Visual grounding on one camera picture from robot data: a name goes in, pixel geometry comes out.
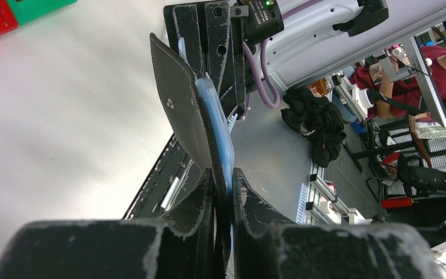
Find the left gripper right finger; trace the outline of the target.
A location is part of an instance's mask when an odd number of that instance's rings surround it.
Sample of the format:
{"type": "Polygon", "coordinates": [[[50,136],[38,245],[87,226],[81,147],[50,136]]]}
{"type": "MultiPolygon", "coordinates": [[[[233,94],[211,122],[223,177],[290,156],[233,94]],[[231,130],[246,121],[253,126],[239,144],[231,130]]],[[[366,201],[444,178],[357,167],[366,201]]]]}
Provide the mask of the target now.
{"type": "Polygon", "coordinates": [[[411,226],[299,225],[233,171],[236,278],[441,278],[428,243],[411,226]]]}

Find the black leather card holder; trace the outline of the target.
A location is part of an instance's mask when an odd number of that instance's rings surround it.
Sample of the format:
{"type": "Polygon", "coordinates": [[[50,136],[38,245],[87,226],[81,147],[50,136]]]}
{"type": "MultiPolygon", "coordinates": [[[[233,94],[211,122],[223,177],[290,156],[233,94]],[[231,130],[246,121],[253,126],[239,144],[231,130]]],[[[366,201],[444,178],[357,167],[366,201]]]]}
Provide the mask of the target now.
{"type": "Polygon", "coordinates": [[[198,77],[186,58],[185,41],[175,51],[150,33],[150,53],[160,101],[178,142],[213,181],[216,243],[212,278],[225,278],[232,249],[233,144],[214,83],[198,77]]]}

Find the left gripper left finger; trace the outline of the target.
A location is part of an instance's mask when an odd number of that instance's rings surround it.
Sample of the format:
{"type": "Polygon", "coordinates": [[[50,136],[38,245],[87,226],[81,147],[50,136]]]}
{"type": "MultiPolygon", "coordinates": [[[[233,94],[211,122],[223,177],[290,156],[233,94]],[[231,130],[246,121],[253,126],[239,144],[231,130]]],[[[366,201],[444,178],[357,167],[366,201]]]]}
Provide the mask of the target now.
{"type": "Polygon", "coordinates": [[[0,257],[0,278],[212,278],[213,175],[157,218],[26,224],[0,257]]]}

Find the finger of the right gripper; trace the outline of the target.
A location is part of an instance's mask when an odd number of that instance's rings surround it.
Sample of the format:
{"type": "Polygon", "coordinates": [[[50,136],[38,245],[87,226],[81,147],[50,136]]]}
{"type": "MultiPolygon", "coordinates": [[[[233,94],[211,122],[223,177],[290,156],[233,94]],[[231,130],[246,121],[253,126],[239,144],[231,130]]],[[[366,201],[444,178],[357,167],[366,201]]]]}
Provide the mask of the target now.
{"type": "Polygon", "coordinates": [[[204,4],[204,12],[208,45],[206,69],[225,115],[242,116],[247,99],[243,33],[249,8],[228,1],[211,1],[204,4]]]}
{"type": "Polygon", "coordinates": [[[178,41],[185,40],[186,58],[198,77],[207,71],[207,33],[205,3],[181,3],[163,8],[169,46],[179,51],[178,41]]]}

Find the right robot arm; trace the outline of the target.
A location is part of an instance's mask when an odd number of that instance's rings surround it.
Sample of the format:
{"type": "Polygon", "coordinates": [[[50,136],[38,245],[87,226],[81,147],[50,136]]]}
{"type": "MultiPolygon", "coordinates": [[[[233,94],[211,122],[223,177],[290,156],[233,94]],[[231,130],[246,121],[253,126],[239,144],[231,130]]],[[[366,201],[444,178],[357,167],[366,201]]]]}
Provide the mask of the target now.
{"type": "Polygon", "coordinates": [[[209,76],[226,116],[242,116],[257,89],[270,108],[266,89],[289,83],[278,68],[306,49],[338,35],[360,35],[386,21],[385,1],[201,1],[163,8],[167,38],[186,46],[198,77],[209,76]]]}

